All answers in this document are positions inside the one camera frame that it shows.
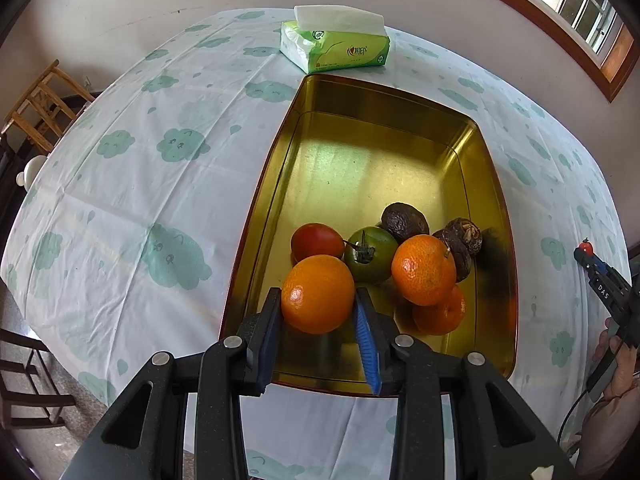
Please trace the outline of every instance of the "table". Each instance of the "table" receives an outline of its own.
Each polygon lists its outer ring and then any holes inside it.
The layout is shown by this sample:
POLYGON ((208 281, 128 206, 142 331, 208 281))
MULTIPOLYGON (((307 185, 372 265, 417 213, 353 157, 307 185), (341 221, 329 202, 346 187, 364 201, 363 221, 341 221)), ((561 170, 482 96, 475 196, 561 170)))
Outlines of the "table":
MULTIPOLYGON (((278 49, 290 19, 291 9, 219 12, 149 53, 68 131, 22 204, 0 275, 27 323, 104 403, 154 352, 188 355, 218 339, 255 186, 304 76, 278 49)), ((556 434, 606 316, 573 248, 588 236, 630 277, 602 172, 562 124, 494 74, 387 30, 386 66, 338 73, 420 94, 480 126, 518 269, 510 381, 556 434)), ((395 400, 270 386, 242 409, 256 476, 388 478, 395 400)))

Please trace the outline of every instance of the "human hand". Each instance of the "human hand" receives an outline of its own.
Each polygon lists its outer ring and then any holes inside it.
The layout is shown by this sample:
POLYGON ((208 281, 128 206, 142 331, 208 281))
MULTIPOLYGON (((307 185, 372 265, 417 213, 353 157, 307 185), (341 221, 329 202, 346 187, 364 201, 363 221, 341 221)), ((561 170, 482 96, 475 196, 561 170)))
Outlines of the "human hand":
MULTIPOLYGON (((604 324, 609 328, 611 318, 608 317, 604 324)), ((599 361, 607 351, 607 348, 615 354, 622 341, 618 336, 613 336, 609 339, 607 330, 603 330, 600 333, 600 339, 593 353, 593 360, 599 361)), ((616 363, 618 367, 613 375, 611 382, 607 385, 602 393, 604 400, 611 400, 615 397, 621 397, 626 394, 633 387, 634 369, 636 367, 636 355, 638 351, 634 347, 627 346, 626 343, 622 343, 622 348, 616 355, 616 363)))

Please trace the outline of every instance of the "metal bolt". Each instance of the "metal bolt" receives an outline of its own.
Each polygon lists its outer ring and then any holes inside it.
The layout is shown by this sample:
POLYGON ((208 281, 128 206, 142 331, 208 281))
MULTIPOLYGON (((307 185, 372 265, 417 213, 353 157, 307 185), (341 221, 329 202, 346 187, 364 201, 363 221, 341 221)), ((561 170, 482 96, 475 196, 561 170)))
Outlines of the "metal bolt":
POLYGON ((396 336, 396 344, 402 348, 409 348, 414 344, 414 338, 407 334, 400 334, 396 336))
POLYGON ((242 344, 242 338, 237 335, 230 335, 229 337, 225 337, 223 341, 223 345, 225 348, 238 348, 242 344))
POLYGON ((480 366, 484 364, 484 356, 480 352, 471 352, 466 359, 473 365, 480 366))
POLYGON ((156 366, 163 366, 169 362, 169 354, 167 352, 158 352, 151 358, 151 362, 156 366))

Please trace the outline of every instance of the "white wall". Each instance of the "white wall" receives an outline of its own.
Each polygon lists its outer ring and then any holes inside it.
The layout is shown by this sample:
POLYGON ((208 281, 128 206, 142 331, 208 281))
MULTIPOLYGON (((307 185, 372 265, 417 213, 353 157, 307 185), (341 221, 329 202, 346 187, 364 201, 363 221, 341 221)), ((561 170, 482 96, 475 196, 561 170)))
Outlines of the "white wall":
POLYGON ((498 0, 33 0, 0 48, 0 114, 56 57, 78 81, 103 89, 218 10, 320 3, 378 12, 387 25, 459 53, 537 101, 593 154, 627 244, 640 240, 640 66, 610 104, 564 50, 498 0))

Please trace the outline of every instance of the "triangular cutout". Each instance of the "triangular cutout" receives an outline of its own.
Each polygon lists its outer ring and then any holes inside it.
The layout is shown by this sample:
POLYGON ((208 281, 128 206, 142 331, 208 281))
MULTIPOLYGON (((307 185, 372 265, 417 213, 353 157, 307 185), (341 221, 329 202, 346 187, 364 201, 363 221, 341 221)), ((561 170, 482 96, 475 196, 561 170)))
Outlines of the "triangular cutout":
POLYGON ((104 433, 107 444, 136 449, 140 445, 142 425, 145 422, 146 407, 151 397, 151 384, 143 384, 133 396, 120 416, 104 433))
POLYGON ((505 399, 494 384, 487 383, 486 392, 494 414, 498 441, 502 447, 513 447, 531 442, 534 433, 527 427, 518 412, 505 399))

